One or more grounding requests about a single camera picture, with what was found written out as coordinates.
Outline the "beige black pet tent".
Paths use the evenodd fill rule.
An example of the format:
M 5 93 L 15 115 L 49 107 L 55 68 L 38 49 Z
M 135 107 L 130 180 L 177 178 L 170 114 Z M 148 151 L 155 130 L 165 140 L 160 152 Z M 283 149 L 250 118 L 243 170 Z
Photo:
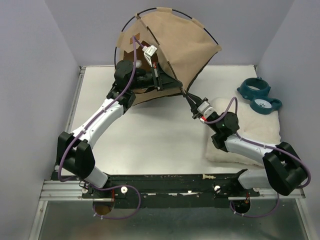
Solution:
M 136 15 L 142 18 L 159 40 L 176 78 L 183 83 L 183 87 L 164 92 L 153 90 L 150 93 L 145 93 L 145 89 L 134 89 L 136 94 L 134 105 L 181 95 L 182 90 L 189 90 L 200 72 L 221 50 L 221 46 L 202 23 L 181 11 L 168 7 L 153 7 Z M 147 62 L 140 46 L 136 44 L 136 39 L 140 40 L 141 34 L 136 27 L 135 16 L 124 25 L 119 34 L 114 62 L 132 60 L 133 50 L 136 50 L 137 59 L 142 62 L 141 67 L 143 67 Z

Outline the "teal double pet bowl stand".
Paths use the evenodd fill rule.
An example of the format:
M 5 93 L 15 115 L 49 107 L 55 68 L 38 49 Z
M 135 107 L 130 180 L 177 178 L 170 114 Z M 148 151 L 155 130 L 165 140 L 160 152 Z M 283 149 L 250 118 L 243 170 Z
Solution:
M 261 77 L 247 78 L 237 88 L 242 98 L 249 101 L 251 109 L 262 115 L 278 111 L 283 105 L 279 99 L 268 97 L 270 90 L 270 85 Z

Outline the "white fluffy cushion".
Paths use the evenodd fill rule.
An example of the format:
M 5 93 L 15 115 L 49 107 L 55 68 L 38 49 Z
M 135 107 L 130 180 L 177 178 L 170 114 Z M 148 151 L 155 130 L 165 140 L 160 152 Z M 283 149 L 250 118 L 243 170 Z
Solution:
M 259 114 L 252 110 L 247 103 L 240 101 L 237 107 L 237 117 L 239 120 L 238 133 L 240 136 L 254 142 L 264 142 L 268 145 L 279 144 L 281 142 L 279 114 L 277 111 L 273 111 L 267 115 Z M 213 131 L 208 131 L 208 141 L 205 151 L 205 158 L 208 161 L 216 163 L 239 163 L 257 166 L 259 168 L 263 167 L 261 160 L 255 161 L 237 153 L 224 152 L 215 148 L 211 139 L 213 134 Z

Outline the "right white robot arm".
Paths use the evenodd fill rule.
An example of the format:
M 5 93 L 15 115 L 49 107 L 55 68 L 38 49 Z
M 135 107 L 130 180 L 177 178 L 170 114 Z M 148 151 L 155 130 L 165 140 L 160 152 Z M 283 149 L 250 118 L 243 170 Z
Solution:
M 182 96 L 190 106 L 193 119 L 199 119 L 214 131 L 211 140 L 216 149 L 262 162 L 265 172 L 254 174 L 253 179 L 264 178 L 273 190 L 283 196 L 311 183 L 311 171 L 289 143 L 267 144 L 239 135 L 238 112 L 230 111 L 232 105 L 238 105 L 236 97 L 230 100 L 224 112 L 218 114 L 207 98 L 185 90 Z

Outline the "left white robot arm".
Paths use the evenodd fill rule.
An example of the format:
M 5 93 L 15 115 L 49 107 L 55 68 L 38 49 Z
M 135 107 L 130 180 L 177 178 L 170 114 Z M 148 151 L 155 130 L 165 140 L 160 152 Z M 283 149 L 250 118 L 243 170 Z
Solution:
M 179 90 L 183 84 L 166 74 L 158 62 L 150 70 L 137 68 L 134 62 L 121 60 L 115 66 L 114 83 L 101 107 L 85 123 L 72 133 L 62 132 L 57 140 L 56 163 L 80 179 L 93 185 L 93 191 L 101 198 L 107 197 L 111 185 L 108 175 L 96 167 L 93 147 L 118 118 L 133 105 L 134 89 L 163 93 Z

